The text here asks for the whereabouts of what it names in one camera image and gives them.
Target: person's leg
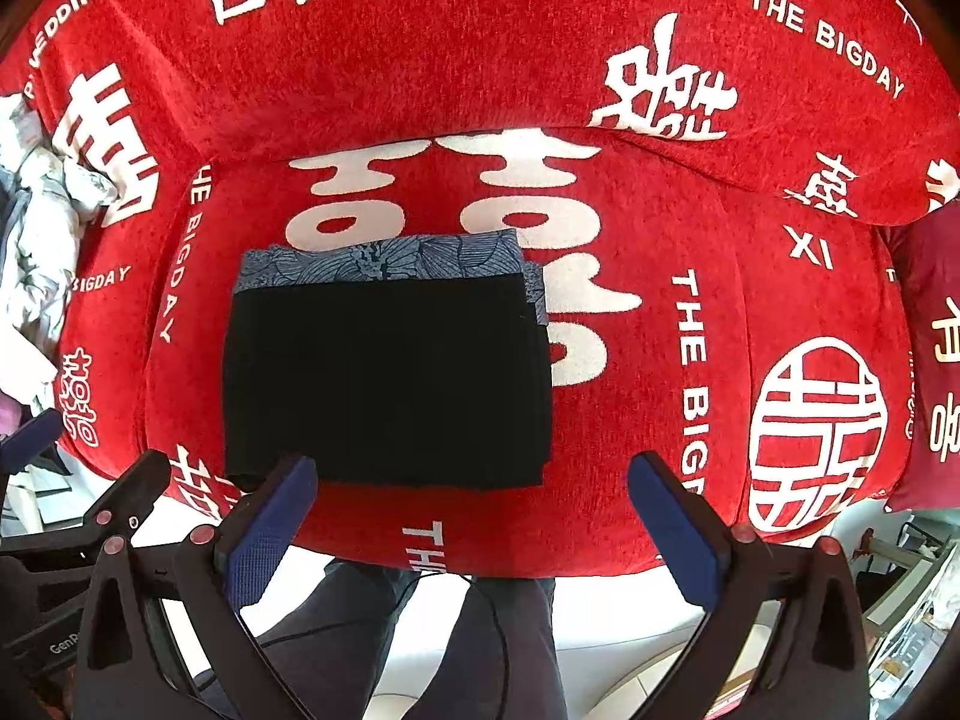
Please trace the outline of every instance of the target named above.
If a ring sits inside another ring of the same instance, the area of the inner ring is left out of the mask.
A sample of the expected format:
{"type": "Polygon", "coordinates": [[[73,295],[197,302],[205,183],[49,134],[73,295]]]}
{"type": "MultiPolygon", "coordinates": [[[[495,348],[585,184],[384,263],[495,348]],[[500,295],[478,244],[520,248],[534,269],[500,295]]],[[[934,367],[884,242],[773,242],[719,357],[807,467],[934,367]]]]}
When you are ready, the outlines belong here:
{"type": "Polygon", "coordinates": [[[553,580],[480,579],[467,591],[440,668],[404,720],[565,720],[553,640],[553,580]],[[510,676],[502,718],[503,645],[510,676]]]}
{"type": "MultiPolygon", "coordinates": [[[[390,652],[397,615],[413,593],[407,587],[417,576],[333,560],[304,603],[257,637],[274,669],[316,717],[363,717],[390,652]],[[333,627],[300,636],[325,626],[333,627]],[[296,638],[278,641],[285,637],[296,638]]],[[[210,674],[199,675],[198,685],[210,674]]],[[[220,714],[236,717],[219,683],[203,690],[203,700],[220,714]]]]}

